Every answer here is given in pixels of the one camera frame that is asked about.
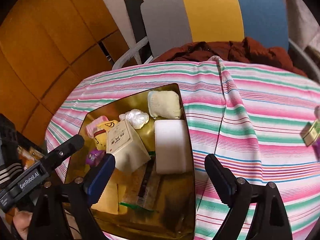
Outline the left hand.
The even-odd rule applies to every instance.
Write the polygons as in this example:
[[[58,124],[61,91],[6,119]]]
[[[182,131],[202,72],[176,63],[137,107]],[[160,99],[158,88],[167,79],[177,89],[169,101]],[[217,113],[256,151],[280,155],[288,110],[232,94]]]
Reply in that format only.
[[[23,240],[27,240],[29,225],[31,223],[33,213],[29,211],[19,211],[15,209],[15,215],[13,217],[13,224]]]

